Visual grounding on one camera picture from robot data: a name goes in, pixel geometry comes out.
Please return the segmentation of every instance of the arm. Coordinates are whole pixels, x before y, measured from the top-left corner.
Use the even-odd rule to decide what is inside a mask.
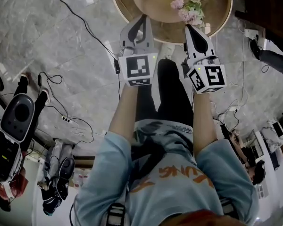
[[[245,164],[248,164],[247,158],[244,155],[243,151],[241,150],[241,144],[243,145],[241,138],[239,137],[239,144],[238,144],[237,141],[235,140],[235,134],[232,133],[231,136],[230,136],[230,140],[231,140],[232,144],[234,145],[237,154],[242,158],[242,160],[244,161]]]
[[[138,87],[124,86],[117,110],[109,131],[119,134],[131,142],[134,131]]]
[[[125,189],[132,168],[130,141],[137,91],[138,88],[124,87],[89,178],[76,197],[75,210],[81,226],[100,225],[103,214]]]
[[[193,141],[195,157],[203,148],[217,141],[209,94],[195,93]]]
[[[239,220],[252,225],[258,213],[257,192],[229,141],[218,140],[204,148],[196,162],[212,180],[218,196],[230,200]]]

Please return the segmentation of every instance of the hand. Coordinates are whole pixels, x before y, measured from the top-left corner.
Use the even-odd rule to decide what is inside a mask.
[[[239,141],[237,141],[237,137],[239,136],[239,131],[234,129],[232,130],[232,132],[230,132],[230,140],[232,143],[239,143]]]

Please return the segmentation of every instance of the electrical outlet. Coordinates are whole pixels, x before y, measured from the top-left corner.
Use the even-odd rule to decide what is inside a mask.
[[[231,106],[229,111],[238,111],[241,108],[241,106],[237,105],[237,106]]]

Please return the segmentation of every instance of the sneaker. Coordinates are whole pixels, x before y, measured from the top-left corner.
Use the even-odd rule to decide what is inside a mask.
[[[29,78],[28,78],[28,74],[27,73],[22,73],[21,77],[25,77],[27,79],[27,84],[29,85]]]
[[[41,91],[42,91],[42,92],[45,92],[45,93],[47,94],[47,100],[46,100],[46,102],[45,102],[45,105],[49,105],[49,103],[50,103],[50,96],[49,96],[49,91],[48,91],[48,89],[42,88]]]

